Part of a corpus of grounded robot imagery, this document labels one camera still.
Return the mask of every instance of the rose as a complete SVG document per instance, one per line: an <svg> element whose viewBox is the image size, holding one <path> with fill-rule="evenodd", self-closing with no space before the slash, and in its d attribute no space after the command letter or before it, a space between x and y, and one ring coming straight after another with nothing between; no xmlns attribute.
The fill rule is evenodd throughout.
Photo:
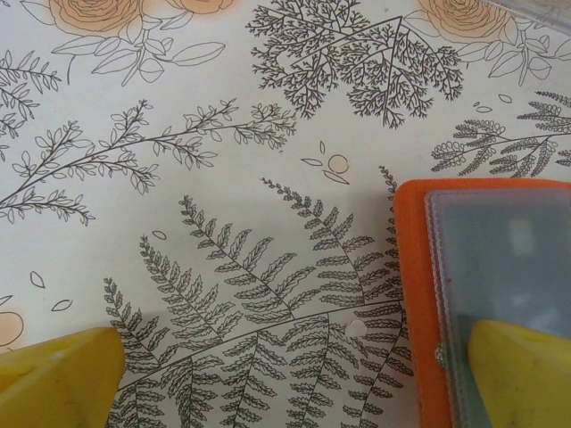
<svg viewBox="0 0 571 428"><path fill-rule="evenodd" d="M451 42L497 40L509 14L481 0L418 0L440 35Z"/></svg>
<svg viewBox="0 0 571 428"><path fill-rule="evenodd" d="M140 14L140 0L49 0L63 31L80 36L116 37Z"/></svg>
<svg viewBox="0 0 571 428"><path fill-rule="evenodd" d="M167 0L178 9L186 9L194 13L213 13L226 9L234 0Z"/></svg>

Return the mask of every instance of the fern illustration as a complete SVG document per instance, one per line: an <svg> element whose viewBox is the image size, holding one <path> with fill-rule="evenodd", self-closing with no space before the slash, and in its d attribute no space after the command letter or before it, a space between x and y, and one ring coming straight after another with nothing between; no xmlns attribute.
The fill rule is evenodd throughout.
<svg viewBox="0 0 571 428"><path fill-rule="evenodd" d="M571 136L571 116L563 108L571 110L570 99L552 92L537 92L537 95L553 102L532 101L534 111L520 114L520 120L532 120L543 132L538 135L507 137L506 128L493 120L467 119L456 126L453 135L459 141L448 141L437 145L432 156L438 163L432 171L462 167L459 175L465 176L477 171L485 163L491 166L491 174L510 174L512 177L537 177L551 162L555 152L560 156L555 163L571 167L571 150L557 148L568 143Z"/></svg>
<svg viewBox="0 0 571 428"><path fill-rule="evenodd" d="M18 129L34 119L34 109L39 103L29 99L32 91L42 95L44 91L58 90L61 80L57 77L57 71L48 70L49 62L40 62L34 51L24 56L18 65L12 63L9 50L0 58L0 138L6 135L16 138L19 136ZM5 161L2 149L7 148L6 145L0 146L2 161Z"/></svg>
<svg viewBox="0 0 571 428"><path fill-rule="evenodd" d="M413 376L408 362L411 361L410 349L401 343L402 338L408 337L406 318L399 301L387 302L377 308L357 310L354 313L356 317L364 320L368 328L363 341L369 357L361 358L360 363L373 375L358 374L353 377L353 380L361 387L357 391L350 390L349 396L359 402L359 407L353 404L343 405L343 411L359 421L357 424L341 424L341 426L342 428L377 428L379 425L373 421L384 410L382 405L374 404L373 401L390 399L393 396L391 389L403 387L391 372L387 373L387 369L390 368L394 373ZM399 314L400 319L391 317L393 314Z"/></svg>
<svg viewBox="0 0 571 428"><path fill-rule="evenodd" d="M157 372L170 361L178 349L178 345L174 344L168 346L159 357L154 354L170 329L168 327L157 329L159 317L154 317L145 325L141 325L143 321L141 309L132 313L130 302L124 303L123 294L113 280L106 278L104 282L106 292L104 298L111 305L107 307L107 314L114 318L111 324L120 333L125 349L126 369L134 374ZM154 419L163 415L156 403L165 399L164 395L156 391L158 386L157 381L148 378L129 385L114 401L108 425L123 428L139 426L166 428L160 420Z"/></svg>
<svg viewBox="0 0 571 428"><path fill-rule="evenodd" d="M171 265L169 258L156 251L146 236L141 237L139 246L146 268L158 284L158 290L167 295L163 300L169 303L168 310L175 316L170 322L183 327L172 334L182 341L178 346L202 350L222 343L242 317L239 311L228 313L234 303L217 303L217 285L203 292L200 276L191 283L192 269L181 273L178 263Z"/></svg>
<svg viewBox="0 0 571 428"><path fill-rule="evenodd" d="M294 311L319 293L319 289L310 289L289 297L300 282L315 270L314 267L299 269L282 282L277 283L278 274L294 259L297 255L295 253L287 252L269 263L263 271L256 270L272 238L259 240L241 261L240 255L251 229L240 231L230 243L232 224L224 225L215 237L217 219L206 221L204 212L198 210L196 204L188 196L185 196L180 205L184 207L181 211L185 217L183 223L194 227L190 235L201 239L198 249L209 249L210 254L206 259L220 260L221 264L216 267L215 271L221 274L234 273L224 282L234 287L249 287L235 294L239 300L248 300L242 303L244 309L252 312L245 315L247 320L256 324L267 324L293 319L295 318Z"/></svg>
<svg viewBox="0 0 571 428"><path fill-rule="evenodd" d="M209 403L218 397L207 386L220 383L220 376L211 372L222 366L218 357L207 355L185 359L165 370L161 376L161 387L167 386L169 397L175 397L182 428L202 428L205 414L212 410Z"/></svg>
<svg viewBox="0 0 571 428"><path fill-rule="evenodd" d="M278 367L285 366L287 362L271 348L276 346L283 346L278 337L268 330L260 330L224 351L224 355L234 362L222 367L223 371L231 373L222 382L232 389L222 396L228 403L221 410L230 415L220 424L247 428L261 421L260 412L269 409L264 399L277 396L264 378L278 381L286 378Z"/></svg>
<svg viewBox="0 0 571 428"><path fill-rule="evenodd" d="M327 93L343 82L355 114L382 117L397 128L405 113L424 118L433 86L451 101L461 93L459 57L449 46L434 49L402 16L371 23L356 0L271 0L247 26L262 47L261 88L283 88L285 98L310 119Z"/></svg>
<svg viewBox="0 0 571 428"><path fill-rule="evenodd" d="M185 115L186 126L182 130L173 132L172 127L167 127L158 136L139 133L148 125L145 111L152 109L145 100L121 114L112 115L114 125L108 140L94 143L86 139L77 122L70 122L54 132L47 131L46 137L36 138L38 156L25 150L21 160L13 163L13 170L23 182L6 196L0 196L0 218L14 223L17 217L24 219L29 211L41 214L51 210L65 221L77 215L84 225L94 219L81 203L83 195L69 197L64 190L41 194L40 188L51 180L78 178L83 181L89 176L124 175L140 194L148 193L159 179L155 174L158 165L139 164L133 149L140 144L152 147L157 157L170 152L179 164L190 170L212 167L211 159L218 156L215 152L200 150L205 137L220 142L221 133L233 132L239 144L253 141L274 149L281 148L295 131L295 116L275 104L253 106L246 122L232 123L232 114L238 110L234 102L222 101L219 108L198 107L196 113Z"/></svg>
<svg viewBox="0 0 571 428"><path fill-rule="evenodd" d="M344 270L319 272L319 278L330 280L321 286L321 290L335 292L335 294L321 296L321 301L349 308L373 301L394 287L394 279L379 283L391 274L388 268L367 269L376 260L383 258L383 253L372 251L359 257L352 255L354 251L375 242L372 237L365 235L346 238L353 223L352 214L338 222L337 207L331 209L325 217L323 201L317 200L313 204L310 197L303 198L289 187L274 184L265 178L262 182L270 189L276 189L277 194L283 195L284 201L294 203L291 208L298 211L298 216L305 218L304 227L311 231L310 239L317 241L313 246L314 251L335 250L340 253L336 256L327 256L317 262L317 265L323 268L344 268Z"/></svg>
<svg viewBox="0 0 571 428"><path fill-rule="evenodd" d="M294 323L284 336L284 342L289 342L288 352L303 350L290 365L296 370L292 376L308 382L292 383L292 390L297 397L289 399L293 406L287 414L293 418L286 424L288 428L317 427L316 419L323 418L327 413L323 407L332 407L330 391L341 390L338 380L348 380L347 371L339 364L339 360L348 361L355 368L359 367L357 358L347 345L362 348L359 341L345 336L344 327L331 323L329 315L311 317Z"/></svg>

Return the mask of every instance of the branching plant illustration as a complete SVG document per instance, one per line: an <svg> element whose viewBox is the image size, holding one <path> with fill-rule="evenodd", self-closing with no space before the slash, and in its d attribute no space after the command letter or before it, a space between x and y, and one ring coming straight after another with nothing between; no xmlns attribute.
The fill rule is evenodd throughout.
<svg viewBox="0 0 571 428"><path fill-rule="evenodd" d="M6 51L0 58L0 139L4 136L16 138L20 129L28 120L34 119L34 110L39 103L29 98L34 91L57 91L60 78L57 71L50 71L49 62L41 63L34 51L25 55L20 62L12 60L12 53ZM5 161L0 145L0 159Z"/></svg>
<svg viewBox="0 0 571 428"><path fill-rule="evenodd" d="M391 200L396 184L386 168L380 170ZM287 201L299 202L296 193L289 189L269 180L265 184L292 198ZM322 201L313 205L304 198L302 203L303 208L294 210L306 220L310 219L305 215L307 210L315 210L319 205L318 211L323 210ZM290 428L321 426L338 399L343 400L338 403L346 418L341 422L343 427L380 426L374 420L383 413L384 402L403 388L403 376L412 375L393 218L388 225L390 246L380 256L363 255L360 259L343 255L343 265L353 274L352 279L339 282L353 284L352 292L345 290L346 284L339 292L337 285L327 283L315 287L318 292L307 298L305 291L297 291L297 287L303 287L305 279L314 276L314 272L318 272L317 277L331 279L328 266L337 266L341 256L318 258L315 266L297 270L289 264L296 257L292 252L264 263L264 252L273 243L271 238L249 245L247 238L253 235L250 229L238 229L235 233L230 223L217 229L217 220L208 220L190 197L179 204L183 207L183 223L191 227L190 239L199 240L198 251L209 253L206 259L215 262L210 269L222 281L218 285L204 284L195 270L206 269L208 264L195 267L194 273L190 269L184 271L177 262L154 249L152 237L143 236L139 244L141 256L152 281L164 295L166 310L173 316L168 321L172 327L160 328L156 317L140 327L143 315L131 315L133 305L123 301L112 280L105 280L108 312L126 341L128 369L138 376L121 385L109 428L165 427L162 403L166 399L175 400L183 428L207 424L263 426L269 423L266 414L279 391L288 391L282 400L288 403L284 416ZM329 236L336 234L336 242L350 242L353 246L363 243L360 247L372 244L372 238L350 237L352 221L337 223L338 209L332 212L335 214L328 216L332 219L327 222L327 234L317 239L332 240ZM321 219L322 212L312 216L312 220ZM157 237L157 243L162 238L163 235ZM330 249L343 252L343 245L339 243ZM363 261L369 259L372 260L368 263ZM262 263L264 268L258 270ZM369 266L371 273L355 269L359 264ZM374 272L378 269L389 271L383 275L384 284L359 283L369 275L377 277ZM243 290L236 294L235 301L226 301L219 297L223 287L234 293L236 287ZM377 288L384 291L370 291ZM287 298L282 290L289 290ZM323 301L340 308L314 310L310 314L306 310L300 316L296 302L307 303L318 293L323 294ZM366 334L346 334L345 325L335 320L338 312L363 320ZM223 399L219 408L215 399Z"/></svg>
<svg viewBox="0 0 571 428"><path fill-rule="evenodd" d="M262 47L252 50L261 88L282 88L305 119L340 82L355 114L397 128L406 113L424 118L433 105L428 88L451 101L462 91L459 57L433 48L402 16L372 23L356 0L272 0L247 26Z"/></svg>
<svg viewBox="0 0 571 428"><path fill-rule="evenodd" d="M459 175L475 172L485 163L491 174L510 174L512 177L536 177L549 165L553 154L555 163L571 167L571 149L557 150L571 136L571 116L563 108L571 109L571 99L551 92L538 92L545 102L532 101L534 111L520 114L520 120L535 122L538 132L523 136L508 136L507 130L493 120L464 120L456 126L454 138L465 143L448 141L439 144L432 152L438 163L434 172L462 166Z"/></svg>
<svg viewBox="0 0 571 428"><path fill-rule="evenodd" d="M77 122L47 131L46 137L36 137L38 154L24 150L20 160L13 163L13 170L22 177L21 185L0 199L0 218L14 223L17 217L25 218L27 211L41 214L44 210L55 212L67 221L77 215L87 225L95 217L82 204L83 195L69 197L65 190L44 193L45 184L54 180L87 176L128 177L140 193L148 193L159 177L157 164L143 166L137 160L134 149L139 145L152 148L159 157L170 152L175 160L188 170L193 167L212 167L211 159L217 153L201 150L203 140L221 142L221 133L233 132L239 144L267 145L281 148L295 132L295 116L275 104L255 105L250 118L243 123L233 123L232 116L238 110L236 100L221 101L220 107L198 107L196 113L184 115L186 125L179 131L167 127L158 136L143 136L140 129L147 125L145 112L152 106L143 100L135 107L120 114L113 114L113 128L106 140L97 142L83 137Z"/></svg>

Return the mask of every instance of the orange circle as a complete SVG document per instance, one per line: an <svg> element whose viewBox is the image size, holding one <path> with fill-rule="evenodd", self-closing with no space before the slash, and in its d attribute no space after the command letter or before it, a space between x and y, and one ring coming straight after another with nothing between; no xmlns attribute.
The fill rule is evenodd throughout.
<svg viewBox="0 0 571 428"><path fill-rule="evenodd" d="M341 154L331 156L327 165L336 174L344 174L349 169L349 161Z"/></svg>
<svg viewBox="0 0 571 428"><path fill-rule="evenodd" d="M24 320L15 312L0 312L0 346L8 346L21 336Z"/></svg>

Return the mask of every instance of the feathery fern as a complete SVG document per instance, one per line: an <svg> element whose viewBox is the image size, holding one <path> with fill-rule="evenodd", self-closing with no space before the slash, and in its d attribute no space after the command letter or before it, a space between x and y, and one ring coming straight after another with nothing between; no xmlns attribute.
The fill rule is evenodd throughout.
<svg viewBox="0 0 571 428"><path fill-rule="evenodd" d="M343 405L343 411L359 419L359 422L342 424L342 428L377 428L379 425L373 421L383 413L383 409L372 401L390 399L393 396L391 389L403 386L391 372L386 372L387 368L401 375L413 376L409 363L397 358L411 360L409 348L400 344L405 332L406 318L399 301L387 302L374 309L357 310L354 314L364 320L368 328L363 337L368 357L361 358L360 363L372 372L372 375L358 374L353 377L361 386L358 390L349 391L349 396L359 404L358 407L354 404Z"/></svg>
<svg viewBox="0 0 571 428"><path fill-rule="evenodd" d="M303 381L291 384L292 390L299 395L289 399L293 407L287 410L287 414L293 421L286 426L317 428L319 422L316 419L327 414L323 407L334 404L327 395L330 391L341 390L339 382L349 379L339 361L348 361L355 368L359 367L357 358L347 345L367 352L360 341L345 336L342 325L330 322L328 314L296 322L285 334L284 342L289 342L288 352L303 351L290 361L290 366L295 367L292 376Z"/></svg>
<svg viewBox="0 0 571 428"><path fill-rule="evenodd" d="M277 283L277 275L297 255L295 253L283 254L267 265L263 272L255 271L272 238L259 240L243 261L240 261L240 255L251 229L239 232L230 244L232 224L224 225L215 237L215 218L206 221L204 212L199 211L188 196L185 196L180 205L184 206L184 210L181 211L185 216L183 223L194 226L194 231L190 235L202 239L198 244L198 249L211 249L211 253L206 258L208 260L221 259L222 263L216 268L216 272L236 272L224 282L235 287L249 286L247 290L235 294L239 300L248 300L242 303L244 309L251 312L245 316L247 320L256 324L267 324L293 319L295 318L294 311L319 293L319 290L312 289L288 298L295 287L315 270L314 267L299 269L281 283Z"/></svg>
<svg viewBox="0 0 571 428"><path fill-rule="evenodd" d="M134 374L153 374L167 364L177 351L178 345L170 345L159 356L154 351L161 344L169 328L157 330L159 317L154 317L141 326L143 314L141 309L132 313L130 302L124 303L123 294L111 278L104 280L105 301L111 305L107 313L114 319L111 324L120 333L125 348L126 368ZM113 402L109 415L110 427L138 428L139 426L152 426L166 428L158 416L163 412L155 403L164 400L164 396L154 391L159 386L155 380L144 378L129 385Z"/></svg>
<svg viewBox="0 0 571 428"><path fill-rule="evenodd" d="M432 156L438 161L434 172L463 166L459 175L471 174L485 163L490 165L491 174L510 174L512 177L537 177L549 165L553 154L564 138L571 136L571 117L566 116L562 107L571 109L569 98L551 92L537 92L555 103L531 101L534 111L520 114L519 120L532 120L539 135L516 138L506 136L506 128L493 120L464 120L456 126L458 132L453 137L467 140L465 143L448 141L437 145ZM558 152L555 160L561 166L571 166L566 150Z"/></svg>
<svg viewBox="0 0 571 428"><path fill-rule="evenodd" d="M321 200L313 204L310 197L303 198L289 187L282 187L265 178L262 182L270 189L277 189L277 194L283 194L284 201L293 202L291 208L298 211L298 216L306 219L304 227L311 231L310 239L317 241L313 246L314 251L335 250L340 254L327 256L317 263L324 268L335 267L335 270L323 270L318 274L319 278L330 280L321 286L321 290L334 292L321 296L321 301L349 308L371 302L393 288L389 282L381 283L391 272L385 267L376 268L374 264L384 257L383 253L371 251L359 257L352 255L354 251L375 242L372 237L365 235L346 237L353 223L352 214L338 222L337 207L324 216Z"/></svg>
<svg viewBox="0 0 571 428"><path fill-rule="evenodd" d="M183 327L172 334L182 341L178 346L202 350L222 343L242 317L239 311L229 313L234 303L216 303L218 285L203 292L200 276L191 283L192 269L181 273L178 263L171 265L169 258L156 251L146 236L141 237L139 246L143 249L141 255L146 268L153 275L151 278L158 284L158 290L167 294L163 300L169 303L169 312L176 316L170 322Z"/></svg>
<svg viewBox="0 0 571 428"><path fill-rule="evenodd" d="M220 424L235 428L247 428L262 419L261 411L269 409L266 397L276 397L264 378L283 381L286 376L278 369L286 360L272 348L283 346L278 337L267 330L248 335L245 339L224 351L232 363L222 367L231 376L222 382L232 389L223 395L228 403L221 407L230 415Z"/></svg>
<svg viewBox="0 0 571 428"><path fill-rule="evenodd" d="M220 376L211 372L222 366L223 361L212 355L191 357L165 370L161 376L161 388L169 387L169 398L175 397L182 428L203 428L205 414L212 410L209 403L218 397L207 385L220 383Z"/></svg>

